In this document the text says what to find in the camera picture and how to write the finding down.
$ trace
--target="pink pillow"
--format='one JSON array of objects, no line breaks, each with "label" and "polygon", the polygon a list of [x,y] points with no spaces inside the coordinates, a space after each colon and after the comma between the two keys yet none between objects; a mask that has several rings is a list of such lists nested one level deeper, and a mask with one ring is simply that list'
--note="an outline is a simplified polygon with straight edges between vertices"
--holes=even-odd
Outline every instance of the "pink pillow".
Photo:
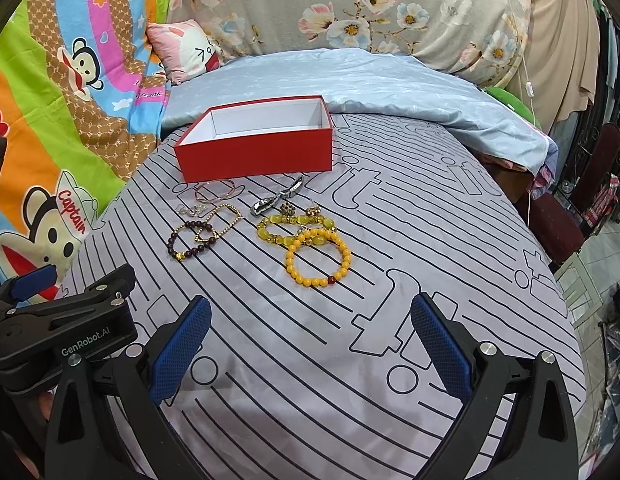
[{"label": "pink pillow", "polygon": [[148,23],[148,39],[175,85],[221,66],[214,45],[199,23]]}]

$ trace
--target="green pillow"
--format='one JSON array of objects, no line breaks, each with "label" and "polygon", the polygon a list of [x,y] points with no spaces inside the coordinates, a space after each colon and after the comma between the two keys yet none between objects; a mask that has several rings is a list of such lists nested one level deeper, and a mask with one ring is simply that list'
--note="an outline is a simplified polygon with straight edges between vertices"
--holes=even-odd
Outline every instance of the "green pillow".
[{"label": "green pillow", "polygon": [[507,90],[491,86],[490,88],[486,88],[485,92],[497,99],[497,101],[505,104],[510,110],[523,117],[529,123],[532,123],[537,128],[541,129],[541,124],[539,124],[539,121],[534,118],[532,112],[530,111],[530,108],[528,108],[520,101],[519,98],[515,97]]}]

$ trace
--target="yellow gemstone bracelet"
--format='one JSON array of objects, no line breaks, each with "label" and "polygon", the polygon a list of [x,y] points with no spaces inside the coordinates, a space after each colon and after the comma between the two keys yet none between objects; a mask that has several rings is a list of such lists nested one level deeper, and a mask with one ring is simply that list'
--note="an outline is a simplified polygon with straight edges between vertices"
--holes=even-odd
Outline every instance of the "yellow gemstone bracelet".
[{"label": "yellow gemstone bracelet", "polygon": [[[326,218],[321,214],[321,208],[319,206],[312,206],[306,209],[305,215],[295,216],[295,207],[286,202],[283,206],[281,206],[281,214],[279,215],[271,215],[266,218],[261,219],[261,221],[257,224],[257,236],[261,238],[261,240],[265,240],[271,244],[283,245],[284,247],[290,247],[292,243],[296,239],[295,236],[279,236],[273,235],[268,231],[268,225],[270,224],[298,224],[299,229],[297,231],[297,235],[306,232],[309,230],[309,225],[320,225],[322,228],[325,228],[328,232],[335,233],[337,231],[334,226],[334,220],[331,218]],[[326,238],[315,235],[312,238],[306,239],[306,245],[324,245],[326,243]]]},{"label": "yellow gemstone bracelet", "polygon": [[[299,285],[305,286],[328,286],[336,283],[348,273],[352,254],[346,244],[339,238],[334,220],[321,214],[319,206],[306,209],[305,215],[295,216],[295,207],[291,203],[285,203],[280,208],[281,214],[263,218],[257,224],[257,236],[271,244],[278,244],[288,248],[286,252],[286,270]],[[299,228],[294,236],[278,236],[268,231],[271,224],[298,224]],[[309,225],[318,225],[318,228],[310,228]],[[328,278],[305,278],[295,269],[295,253],[301,245],[325,245],[333,243],[341,252],[341,267]]]}]

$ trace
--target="light blue blanket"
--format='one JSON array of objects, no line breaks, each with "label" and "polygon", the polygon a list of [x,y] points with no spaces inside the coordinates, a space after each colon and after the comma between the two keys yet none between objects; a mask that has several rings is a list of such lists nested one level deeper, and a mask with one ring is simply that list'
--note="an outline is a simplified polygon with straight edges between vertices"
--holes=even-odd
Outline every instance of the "light blue blanket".
[{"label": "light blue blanket", "polygon": [[384,114],[442,124],[464,145],[516,162],[533,174],[557,151],[549,137],[472,83],[429,69],[411,56],[370,54],[358,48],[231,61],[174,86],[162,127],[172,130],[191,123],[211,106],[316,94],[333,113]]}]

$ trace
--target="monkey cartoon print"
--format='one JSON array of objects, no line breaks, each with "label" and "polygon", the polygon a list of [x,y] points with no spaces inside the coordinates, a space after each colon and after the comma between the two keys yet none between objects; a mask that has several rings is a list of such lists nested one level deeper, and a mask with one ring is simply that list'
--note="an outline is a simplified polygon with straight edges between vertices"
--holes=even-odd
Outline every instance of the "monkey cartoon print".
[{"label": "monkey cartoon print", "polygon": [[86,44],[84,38],[76,38],[72,42],[72,53],[60,46],[56,57],[68,68],[68,83],[77,97],[90,101],[92,96],[88,87],[95,90],[103,89],[99,58],[97,53]]},{"label": "monkey cartoon print", "polygon": [[30,303],[55,298],[61,279],[90,233],[96,202],[67,171],[61,173],[55,194],[40,186],[26,193],[22,215],[28,232],[0,233],[0,270],[5,278],[12,278],[52,265],[59,276],[55,285],[30,298]]}]

